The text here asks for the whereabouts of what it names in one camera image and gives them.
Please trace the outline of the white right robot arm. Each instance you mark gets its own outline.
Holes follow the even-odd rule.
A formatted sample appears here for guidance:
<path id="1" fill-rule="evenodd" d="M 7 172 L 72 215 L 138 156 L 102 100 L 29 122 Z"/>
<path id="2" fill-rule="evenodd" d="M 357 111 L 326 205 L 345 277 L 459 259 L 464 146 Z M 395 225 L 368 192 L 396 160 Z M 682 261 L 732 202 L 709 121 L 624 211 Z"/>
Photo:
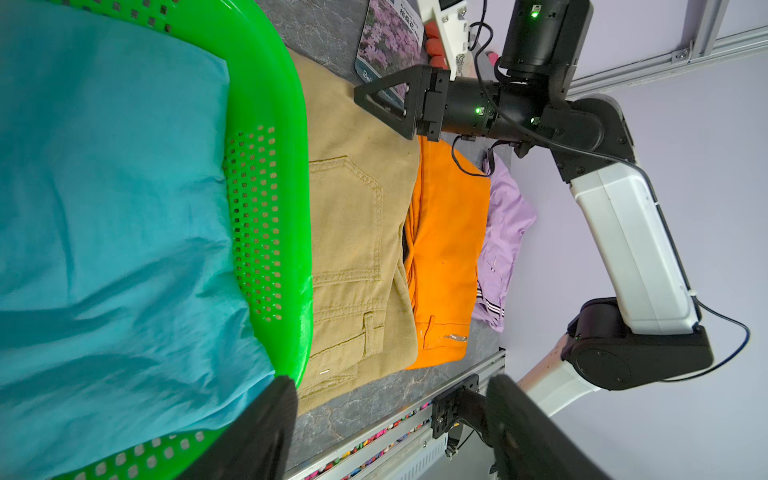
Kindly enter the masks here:
<path id="1" fill-rule="evenodd" d="M 714 361 L 701 311 L 618 103 L 567 93 L 588 1 L 519 1 L 492 79 L 416 65 L 358 86 L 355 103 L 405 138 L 485 137 L 549 150 L 615 294 L 591 300 L 521 388 L 547 415 L 582 396 L 685 381 Z"/>

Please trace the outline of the green plastic basket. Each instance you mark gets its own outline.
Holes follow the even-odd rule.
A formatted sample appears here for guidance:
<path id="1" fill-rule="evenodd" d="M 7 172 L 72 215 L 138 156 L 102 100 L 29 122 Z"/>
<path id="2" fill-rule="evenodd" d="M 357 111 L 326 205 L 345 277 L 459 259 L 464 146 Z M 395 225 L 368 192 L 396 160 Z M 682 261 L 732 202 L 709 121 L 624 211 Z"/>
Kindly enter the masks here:
<path id="1" fill-rule="evenodd" d="M 235 275 L 275 378 L 290 377 L 297 390 L 313 329 L 308 126 L 299 77 L 280 35 L 253 1 L 80 1 L 77 8 L 186 41 L 227 63 L 223 170 Z M 161 436 L 72 477 L 180 479 L 228 427 Z"/>

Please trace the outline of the teal pants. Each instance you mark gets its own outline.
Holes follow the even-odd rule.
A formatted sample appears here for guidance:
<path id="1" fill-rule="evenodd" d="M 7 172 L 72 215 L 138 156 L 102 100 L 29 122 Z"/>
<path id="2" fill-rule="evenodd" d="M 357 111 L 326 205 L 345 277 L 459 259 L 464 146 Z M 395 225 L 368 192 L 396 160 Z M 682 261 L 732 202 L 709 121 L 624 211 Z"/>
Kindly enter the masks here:
<path id="1" fill-rule="evenodd" d="M 1 5 L 1 475 L 233 422 L 273 377 L 234 275 L 226 63 Z"/>

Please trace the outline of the orange pants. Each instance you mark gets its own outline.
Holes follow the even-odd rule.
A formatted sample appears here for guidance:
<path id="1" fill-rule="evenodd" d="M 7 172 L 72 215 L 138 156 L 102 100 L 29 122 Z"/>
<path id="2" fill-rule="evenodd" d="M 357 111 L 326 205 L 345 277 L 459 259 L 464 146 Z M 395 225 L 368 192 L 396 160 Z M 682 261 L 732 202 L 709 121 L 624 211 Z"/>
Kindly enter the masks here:
<path id="1" fill-rule="evenodd" d="M 404 227 L 404 265 L 417 334 L 411 370 L 466 355 L 491 186 L 446 141 L 422 136 L 418 141 L 419 167 Z"/>

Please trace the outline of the khaki pants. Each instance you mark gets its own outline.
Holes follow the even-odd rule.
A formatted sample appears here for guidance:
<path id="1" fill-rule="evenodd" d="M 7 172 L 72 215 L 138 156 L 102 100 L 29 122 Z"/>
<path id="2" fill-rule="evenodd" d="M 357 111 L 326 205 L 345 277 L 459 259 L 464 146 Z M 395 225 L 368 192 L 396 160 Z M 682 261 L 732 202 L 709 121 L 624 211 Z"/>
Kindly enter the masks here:
<path id="1" fill-rule="evenodd" d="M 291 54 L 309 139 L 313 339 L 300 414 L 410 366 L 418 339 L 403 229 L 420 160 L 353 100 L 353 86 Z"/>

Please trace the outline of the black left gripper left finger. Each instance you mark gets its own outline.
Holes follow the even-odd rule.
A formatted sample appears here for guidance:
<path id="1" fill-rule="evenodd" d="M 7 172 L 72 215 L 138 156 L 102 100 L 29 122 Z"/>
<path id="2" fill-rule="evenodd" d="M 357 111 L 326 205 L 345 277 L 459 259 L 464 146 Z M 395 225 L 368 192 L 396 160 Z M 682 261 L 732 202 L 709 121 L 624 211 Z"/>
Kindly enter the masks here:
<path id="1" fill-rule="evenodd" d="M 281 479 L 298 410 L 294 381 L 275 378 L 180 479 Z"/>

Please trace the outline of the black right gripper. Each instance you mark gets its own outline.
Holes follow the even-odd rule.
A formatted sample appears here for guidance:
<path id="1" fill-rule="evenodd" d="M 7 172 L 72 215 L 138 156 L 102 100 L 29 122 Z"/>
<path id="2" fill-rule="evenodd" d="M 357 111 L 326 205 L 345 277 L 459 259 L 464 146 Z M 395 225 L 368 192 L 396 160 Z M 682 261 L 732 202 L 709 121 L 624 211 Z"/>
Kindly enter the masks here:
<path id="1" fill-rule="evenodd" d="M 406 138 L 440 133 L 533 142 L 535 121 L 564 98 L 550 74 L 509 69 L 495 79 L 452 80 L 442 69 L 416 65 L 357 86 L 355 103 Z"/>

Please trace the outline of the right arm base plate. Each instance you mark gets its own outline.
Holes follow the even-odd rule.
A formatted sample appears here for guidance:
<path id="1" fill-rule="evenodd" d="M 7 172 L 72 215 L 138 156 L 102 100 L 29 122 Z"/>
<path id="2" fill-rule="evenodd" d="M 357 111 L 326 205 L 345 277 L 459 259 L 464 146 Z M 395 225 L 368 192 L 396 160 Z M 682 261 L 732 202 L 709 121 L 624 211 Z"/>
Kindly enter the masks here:
<path id="1" fill-rule="evenodd" d="M 432 438 L 449 432 L 456 422 L 474 429 L 482 440 L 488 433 L 486 397 L 479 393 L 479 375 L 470 374 L 432 400 Z"/>

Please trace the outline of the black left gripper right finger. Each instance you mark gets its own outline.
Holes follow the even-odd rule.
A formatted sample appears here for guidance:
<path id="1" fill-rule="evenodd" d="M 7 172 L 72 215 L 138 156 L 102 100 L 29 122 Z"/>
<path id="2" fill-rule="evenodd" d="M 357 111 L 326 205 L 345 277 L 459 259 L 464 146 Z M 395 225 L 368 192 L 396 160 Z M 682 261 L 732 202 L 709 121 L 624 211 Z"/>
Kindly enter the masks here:
<path id="1" fill-rule="evenodd" d="M 606 479 L 511 378 L 489 380 L 486 443 L 500 479 Z"/>

